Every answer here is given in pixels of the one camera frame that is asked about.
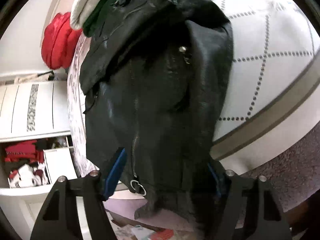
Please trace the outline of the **black leather jacket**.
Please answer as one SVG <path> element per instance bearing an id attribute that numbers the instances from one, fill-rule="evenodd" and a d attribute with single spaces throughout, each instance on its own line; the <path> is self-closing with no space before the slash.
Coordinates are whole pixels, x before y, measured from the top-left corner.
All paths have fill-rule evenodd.
<path id="1" fill-rule="evenodd" d="M 229 19 L 212 0 L 102 0 L 85 27 L 80 71 L 86 156 L 102 168 L 123 148 L 121 181 L 196 229 L 218 200 L 210 156 L 233 60 Z"/>

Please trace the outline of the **red clothes in wardrobe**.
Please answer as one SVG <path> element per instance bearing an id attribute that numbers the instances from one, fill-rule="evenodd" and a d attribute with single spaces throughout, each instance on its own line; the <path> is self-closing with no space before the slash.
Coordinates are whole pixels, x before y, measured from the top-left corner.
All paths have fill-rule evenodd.
<path id="1" fill-rule="evenodd" d="M 47 148 L 47 139 L 18 141 L 5 144 L 4 161 L 7 163 L 28 160 L 30 163 L 44 162 L 44 152 Z"/>

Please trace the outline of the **white drawer unit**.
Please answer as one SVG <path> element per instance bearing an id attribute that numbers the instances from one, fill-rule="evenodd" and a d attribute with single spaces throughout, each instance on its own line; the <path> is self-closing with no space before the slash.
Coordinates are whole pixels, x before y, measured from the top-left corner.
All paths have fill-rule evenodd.
<path id="1" fill-rule="evenodd" d="M 44 150 L 43 153 L 51 184 L 54 184 L 60 176 L 65 176 L 69 180 L 77 178 L 69 148 Z"/>

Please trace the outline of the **floral bed sheet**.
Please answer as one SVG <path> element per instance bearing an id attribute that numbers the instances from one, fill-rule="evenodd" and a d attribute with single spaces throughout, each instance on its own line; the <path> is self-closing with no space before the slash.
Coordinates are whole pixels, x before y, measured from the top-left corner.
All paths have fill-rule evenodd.
<path id="1" fill-rule="evenodd" d="M 77 174 L 84 177 L 97 167 L 86 156 L 85 95 L 80 87 L 81 65 L 89 51 L 91 39 L 81 34 L 68 69 L 68 117 L 74 147 L 73 161 Z"/>

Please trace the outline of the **white patterned bed mat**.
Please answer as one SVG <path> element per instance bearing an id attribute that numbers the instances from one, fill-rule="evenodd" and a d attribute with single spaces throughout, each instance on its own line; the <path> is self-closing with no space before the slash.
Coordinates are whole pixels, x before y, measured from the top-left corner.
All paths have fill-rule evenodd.
<path id="1" fill-rule="evenodd" d="M 310 0 L 213 0 L 231 21 L 234 56 L 212 156 L 223 159 L 272 130 L 308 94 L 319 51 Z"/>

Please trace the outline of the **red quilt bundle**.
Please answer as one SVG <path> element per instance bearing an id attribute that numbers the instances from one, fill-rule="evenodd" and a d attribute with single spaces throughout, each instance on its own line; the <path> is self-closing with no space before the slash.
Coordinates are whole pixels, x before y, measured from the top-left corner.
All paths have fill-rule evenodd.
<path id="1" fill-rule="evenodd" d="M 75 48 L 82 30 L 70 26 L 71 13 L 58 13 L 44 30 L 41 56 L 52 70 L 68 68 L 71 65 Z"/>

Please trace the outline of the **green and cream fleece garment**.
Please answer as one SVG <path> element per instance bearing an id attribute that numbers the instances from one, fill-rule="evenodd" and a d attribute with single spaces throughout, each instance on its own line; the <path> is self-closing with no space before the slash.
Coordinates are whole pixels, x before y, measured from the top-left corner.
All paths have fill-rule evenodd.
<path id="1" fill-rule="evenodd" d="M 74 0 L 71 8 L 70 25 L 74 30 L 82 30 L 91 37 L 98 26 L 101 12 L 107 12 L 117 0 Z"/>

